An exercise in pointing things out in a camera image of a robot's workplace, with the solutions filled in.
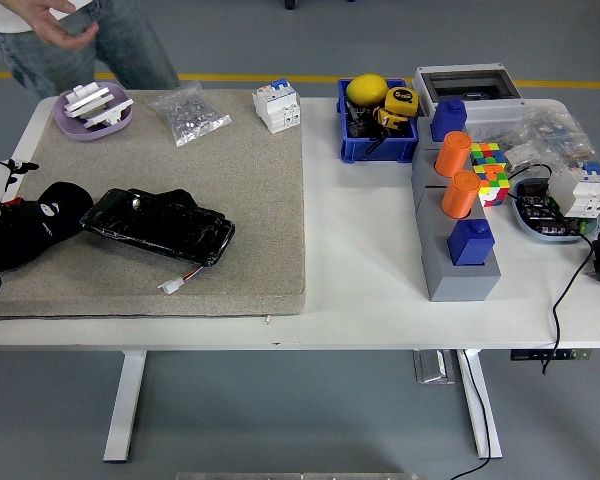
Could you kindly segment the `person's hand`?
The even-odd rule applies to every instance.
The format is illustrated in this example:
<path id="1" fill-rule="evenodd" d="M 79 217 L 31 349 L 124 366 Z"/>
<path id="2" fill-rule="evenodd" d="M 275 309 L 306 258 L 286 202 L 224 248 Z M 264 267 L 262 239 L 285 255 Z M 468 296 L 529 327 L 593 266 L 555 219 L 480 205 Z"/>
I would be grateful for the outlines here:
<path id="1" fill-rule="evenodd" d="M 51 13 L 52 10 L 69 15 L 77 12 L 70 1 L 33 1 L 27 22 L 45 43 L 64 49 L 81 49 L 96 38 L 99 31 L 96 21 L 91 21 L 80 34 L 73 35 Z"/>

